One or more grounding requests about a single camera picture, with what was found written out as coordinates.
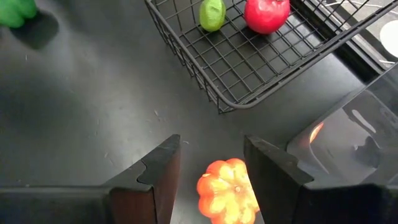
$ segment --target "red apple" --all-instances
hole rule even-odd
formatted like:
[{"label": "red apple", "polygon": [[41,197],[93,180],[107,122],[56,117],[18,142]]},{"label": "red apple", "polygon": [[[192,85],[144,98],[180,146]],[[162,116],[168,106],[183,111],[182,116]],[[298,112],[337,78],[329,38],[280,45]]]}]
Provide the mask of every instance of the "red apple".
[{"label": "red apple", "polygon": [[250,29],[270,34],[286,22],[289,12],[289,0],[247,0],[243,16]]}]

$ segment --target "orange pumpkin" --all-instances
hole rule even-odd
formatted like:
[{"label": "orange pumpkin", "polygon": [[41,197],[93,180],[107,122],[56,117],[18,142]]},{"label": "orange pumpkin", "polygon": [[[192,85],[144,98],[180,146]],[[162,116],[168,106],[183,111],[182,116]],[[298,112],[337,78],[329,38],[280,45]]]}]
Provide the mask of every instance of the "orange pumpkin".
[{"label": "orange pumpkin", "polygon": [[253,224],[260,210],[240,159],[210,164],[198,181],[197,191],[199,211],[212,224]]}]

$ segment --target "green object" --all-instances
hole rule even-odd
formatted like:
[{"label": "green object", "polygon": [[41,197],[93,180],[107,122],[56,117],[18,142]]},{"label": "green object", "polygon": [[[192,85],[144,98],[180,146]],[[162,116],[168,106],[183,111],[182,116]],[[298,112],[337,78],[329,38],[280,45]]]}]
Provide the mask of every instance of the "green object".
[{"label": "green object", "polygon": [[223,0],[204,0],[200,5],[200,25],[208,32],[221,28],[225,20],[225,4]]},{"label": "green object", "polygon": [[34,0],[0,0],[0,25],[18,28],[36,14]]}]

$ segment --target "toy fruit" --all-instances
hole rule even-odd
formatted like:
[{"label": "toy fruit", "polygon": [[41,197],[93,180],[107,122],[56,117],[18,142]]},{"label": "toy fruit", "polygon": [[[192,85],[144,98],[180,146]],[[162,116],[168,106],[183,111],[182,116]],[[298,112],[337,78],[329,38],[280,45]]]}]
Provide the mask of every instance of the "toy fruit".
[{"label": "toy fruit", "polygon": [[244,20],[250,29],[270,34],[285,23],[289,12],[289,0],[247,0]]},{"label": "toy fruit", "polygon": [[24,25],[25,19],[36,16],[37,8],[34,0],[1,0],[0,25],[18,28]]},{"label": "toy fruit", "polygon": [[208,32],[219,30],[225,20],[223,0],[204,0],[200,5],[200,25]]},{"label": "toy fruit", "polygon": [[199,211],[212,224],[253,224],[259,205],[240,159],[215,161],[197,184]]}]

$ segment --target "black wire basket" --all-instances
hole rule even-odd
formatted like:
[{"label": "black wire basket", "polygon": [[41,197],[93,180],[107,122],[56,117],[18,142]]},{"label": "black wire basket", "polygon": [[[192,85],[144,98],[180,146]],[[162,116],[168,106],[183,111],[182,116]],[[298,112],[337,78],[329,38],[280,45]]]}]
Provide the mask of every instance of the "black wire basket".
[{"label": "black wire basket", "polygon": [[[290,15],[275,33],[261,35],[246,26],[246,0],[224,0],[226,19],[216,32],[199,24],[202,0],[146,0],[165,43],[196,78],[219,113],[247,109],[332,53],[397,6],[395,0],[356,24],[348,24],[364,4],[344,0],[291,0]],[[335,13],[349,4],[342,19]]]}]

